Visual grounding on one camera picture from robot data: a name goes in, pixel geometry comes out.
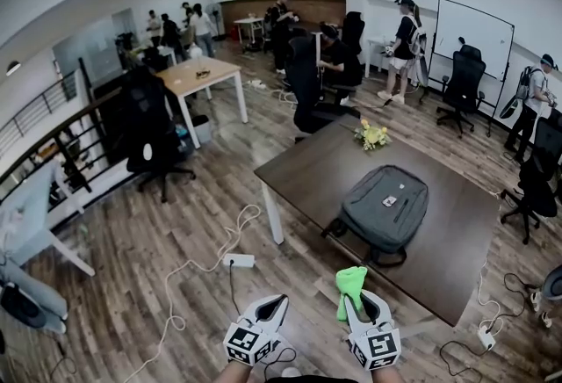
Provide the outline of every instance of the whiteboard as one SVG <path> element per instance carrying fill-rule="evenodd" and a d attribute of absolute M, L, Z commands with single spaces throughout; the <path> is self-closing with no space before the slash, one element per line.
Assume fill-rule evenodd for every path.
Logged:
<path fill-rule="evenodd" d="M 483 11 L 439 0 L 434 52 L 452 59 L 462 46 L 458 38 L 463 37 L 467 45 L 480 49 L 486 73 L 503 80 L 514 30 L 513 24 Z"/>

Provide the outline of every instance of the dark wooden table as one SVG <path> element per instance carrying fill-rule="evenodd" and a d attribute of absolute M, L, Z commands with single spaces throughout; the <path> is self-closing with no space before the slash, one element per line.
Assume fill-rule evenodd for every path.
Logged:
<path fill-rule="evenodd" d="M 274 240 L 281 243 L 283 231 L 269 188 L 323 230 L 337 217 L 346 193 L 370 170 L 384 164 L 408 170 L 429 188 L 428 211 L 407 245 L 407 261 L 391 269 L 372 269 L 455 326 L 486 259 L 499 200 L 394 138 L 379 150 L 364 152 L 350 131 L 357 125 L 351 117 L 333 122 L 256 170 Z M 357 257 L 366 255 L 367 246 L 352 234 L 337 241 Z"/>

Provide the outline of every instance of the ceiling light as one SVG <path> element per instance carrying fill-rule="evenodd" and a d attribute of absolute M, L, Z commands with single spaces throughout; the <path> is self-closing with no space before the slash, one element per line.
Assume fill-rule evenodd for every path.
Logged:
<path fill-rule="evenodd" d="M 8 66 L 8 70 L 6 71 L 6 75 L 11 76 L 14 72 L 16 72 L 19 69 L 20 66 L 21 66 L 21 63 L 19 61 L 12 61 L 10 63 L 10 66 Z"/>

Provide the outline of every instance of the wooden wall panel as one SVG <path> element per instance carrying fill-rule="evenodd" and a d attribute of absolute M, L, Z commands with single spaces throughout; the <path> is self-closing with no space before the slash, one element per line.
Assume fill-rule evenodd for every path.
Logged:
<path fill-rule="evenodd" d="M 248 13 L 262 17 L 276 0 L 233 0 L 222 2 L 222 15 L 227 34 L 236 19 L 247 18 Z M 342 25 L 345 18 L 345 0 L 290 0 L 289 10 L 299 15 L 300 20 L 318 24 L 321 21 Z"/>

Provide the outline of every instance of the shorts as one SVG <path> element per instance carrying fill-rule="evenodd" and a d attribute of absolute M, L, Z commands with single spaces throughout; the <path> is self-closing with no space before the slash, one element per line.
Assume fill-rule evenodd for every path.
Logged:
<path fill-rule="evenodd" d="M 414 65 L 414 60 L 402 60 L 394 56 L 390 59 L 389 64 L 396 70 L 410 70 Z"/>

